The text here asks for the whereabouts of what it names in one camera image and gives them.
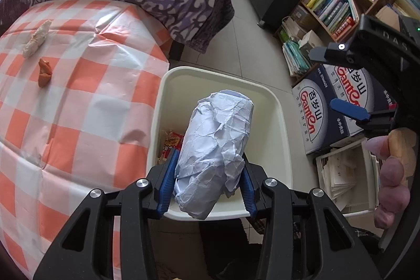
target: plastic tablecloth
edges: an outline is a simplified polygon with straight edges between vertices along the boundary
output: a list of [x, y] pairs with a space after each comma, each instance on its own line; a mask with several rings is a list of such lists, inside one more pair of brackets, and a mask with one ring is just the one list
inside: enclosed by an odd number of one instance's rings
[[[47, 19], [46, 41], [24, 59]], [[145, 176], [170, 41], [139, 7], [108, 0], [35, 5], [0, 38], [0, 241], [28, 278], [91, 189], [116, 191]], [[45, 88], [40, 58], [53, 69]], [[118, 279], [117, 219], [114, 230]]]

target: white bin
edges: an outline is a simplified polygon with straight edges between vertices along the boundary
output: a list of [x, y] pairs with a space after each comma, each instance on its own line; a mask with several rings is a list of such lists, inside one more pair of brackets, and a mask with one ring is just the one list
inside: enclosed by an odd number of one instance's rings
[[[290, 152], [283, 111], [276, 96], [266, 87], [206, 70], [178, 67], [162, 78], [152, 121], [147, 172], [156, 165], [160, 154], [161, 132], [184, 134], [197, 101], [213, 92], [231, 89], [248, 96], [254, 103], [251, 132], [245, 149], [250, 163], [261, 165], [267, 176], [292, 187]], [[174, 198], [165, 216], [177, 221], [195, 221], [182, 212]], [[241, 192], [227, 198], [222, 195], [206, 220], [249, 216]]]

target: snack package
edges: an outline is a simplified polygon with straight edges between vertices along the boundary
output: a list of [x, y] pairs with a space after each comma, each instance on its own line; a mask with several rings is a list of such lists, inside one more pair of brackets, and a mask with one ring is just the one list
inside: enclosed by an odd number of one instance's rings
[[169, 131], [165, 139], [165, 143], [163, 144], [162, 154], [159, 158], [159, 164], [166, 162], [169, 153], [171, 152], [171, 148], [175, 148], [178, 151], [181, 151], [183, 137], [184, 136], [182, 134]]

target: white paper wrapped object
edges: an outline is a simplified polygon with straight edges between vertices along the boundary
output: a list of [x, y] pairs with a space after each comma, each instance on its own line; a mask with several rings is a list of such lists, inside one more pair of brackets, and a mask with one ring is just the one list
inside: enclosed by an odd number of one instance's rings
[[205, 219], [222, 193], [235, 192], [253, 108], [249, 98], [229, 90], [198, 101], [175, 169], [174, 195], [182, 211]]

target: finger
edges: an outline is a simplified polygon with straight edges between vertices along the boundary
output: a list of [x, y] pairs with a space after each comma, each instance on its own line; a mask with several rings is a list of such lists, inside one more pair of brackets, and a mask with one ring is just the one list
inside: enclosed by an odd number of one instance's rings
[[381, 185], [397, 186], [404, 177], [404, 167], [397, 158], [391, 156], [382, 164], [379, 177]]
[[407, 208], [410, 202], [410, 190], [403, 185], [382, 186], [377, 198], [385, 210], [396, 213]]
[[390, 228], [395, 219], [395, 214], [389, 211], [386, 211], [383, 206], [379, 205], [373, 215], [373, 221], [375, 222], [375, 227], [379, 229], [388, 229]]
[[379, 159], [385, 160], [389, 157], [388, 136], [375, 137], [369, 139], [366, 148]]

